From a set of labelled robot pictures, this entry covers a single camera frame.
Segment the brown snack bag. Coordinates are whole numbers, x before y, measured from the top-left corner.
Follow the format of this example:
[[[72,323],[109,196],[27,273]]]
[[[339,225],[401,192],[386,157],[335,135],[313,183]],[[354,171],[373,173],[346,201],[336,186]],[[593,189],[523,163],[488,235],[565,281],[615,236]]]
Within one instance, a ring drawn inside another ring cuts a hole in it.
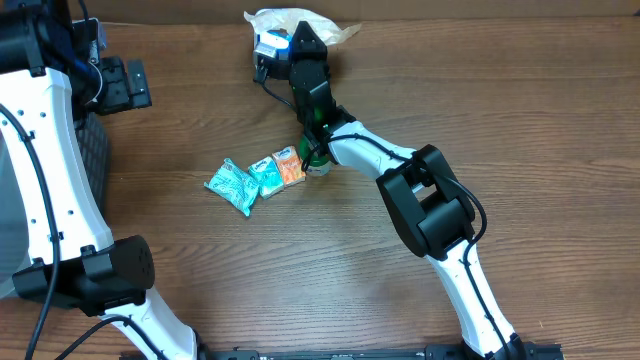
[[[265,8],[255,14],[244,12],[244,19],[257,34],[282,30],[291,36],[301,22],[307,22],[327,46],[344,43],[361,29],[361,24],[340,28],[331,19],[302,8]]]

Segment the green lid jar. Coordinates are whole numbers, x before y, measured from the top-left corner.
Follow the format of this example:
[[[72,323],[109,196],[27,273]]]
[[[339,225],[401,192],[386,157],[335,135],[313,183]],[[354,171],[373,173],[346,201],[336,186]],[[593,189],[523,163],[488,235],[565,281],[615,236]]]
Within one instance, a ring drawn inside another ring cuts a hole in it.
[[[302,137],[299,142],[298,154],[305,162],[308,159],[308,166],[304,170],[307,176],[327,175],[333,164],[327,156],[319,156],[317,152],[311,153],[313,147],[306,137]]]

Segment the orange tissue pack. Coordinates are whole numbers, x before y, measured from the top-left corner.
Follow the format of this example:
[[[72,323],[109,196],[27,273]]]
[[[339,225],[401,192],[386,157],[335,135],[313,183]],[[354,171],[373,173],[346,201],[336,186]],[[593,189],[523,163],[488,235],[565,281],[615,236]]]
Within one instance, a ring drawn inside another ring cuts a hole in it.
[[[302,161],[294,146],[287,146],[272,154],[285,187],[303,182],[306,173],[302,170]]]

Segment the teal tissue pack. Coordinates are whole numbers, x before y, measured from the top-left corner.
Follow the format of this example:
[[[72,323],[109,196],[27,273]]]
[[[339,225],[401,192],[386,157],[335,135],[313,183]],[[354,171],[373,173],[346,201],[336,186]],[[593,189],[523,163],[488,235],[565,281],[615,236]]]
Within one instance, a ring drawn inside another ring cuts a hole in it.
[[[250,165],[248,172],[258,182],[259,194],[263,199],[268,199],[284,189],[279,169],[270,156]]]

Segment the mint green wipes pack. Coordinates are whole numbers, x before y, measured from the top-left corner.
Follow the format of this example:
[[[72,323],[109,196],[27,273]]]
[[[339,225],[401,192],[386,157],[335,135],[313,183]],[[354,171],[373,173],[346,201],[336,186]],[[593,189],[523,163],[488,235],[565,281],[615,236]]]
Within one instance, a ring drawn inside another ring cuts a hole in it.
[[[259,193],[259,183],[239,168],[230,158],[225,158],[221,167],[204,187],[218,194],[246,217]]]

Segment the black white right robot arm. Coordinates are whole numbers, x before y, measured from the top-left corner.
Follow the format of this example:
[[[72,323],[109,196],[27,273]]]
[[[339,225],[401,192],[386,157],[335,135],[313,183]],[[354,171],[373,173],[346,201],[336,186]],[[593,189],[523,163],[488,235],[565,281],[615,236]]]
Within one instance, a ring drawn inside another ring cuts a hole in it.
[[[523,359],[526,350],[502,314],[479,263],[486,213],[439,149],[394,145],[373,134],[332,95],[326,44],[306,21],[292,35],[255,32],[255,81],[288,81],[303,126],[302,167],[325,159],[373,179],[404,245],[436,271],[453,305],[468,359]]]

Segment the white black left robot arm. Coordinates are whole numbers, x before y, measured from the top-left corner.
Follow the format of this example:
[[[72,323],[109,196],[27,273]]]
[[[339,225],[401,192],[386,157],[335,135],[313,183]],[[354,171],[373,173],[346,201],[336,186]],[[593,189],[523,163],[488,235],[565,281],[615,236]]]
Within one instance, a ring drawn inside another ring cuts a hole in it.
[[[18,297],[77,309],[119,329],[146,359],[203,359],[199,335],[155,288],[139,235],[115,239],[100,209],[109,167],[102,116],[146,108],[143,64],[105,56],[99,20],[73,20],[64,1],[7,1],[1,11],[1,132],[26,215]]]

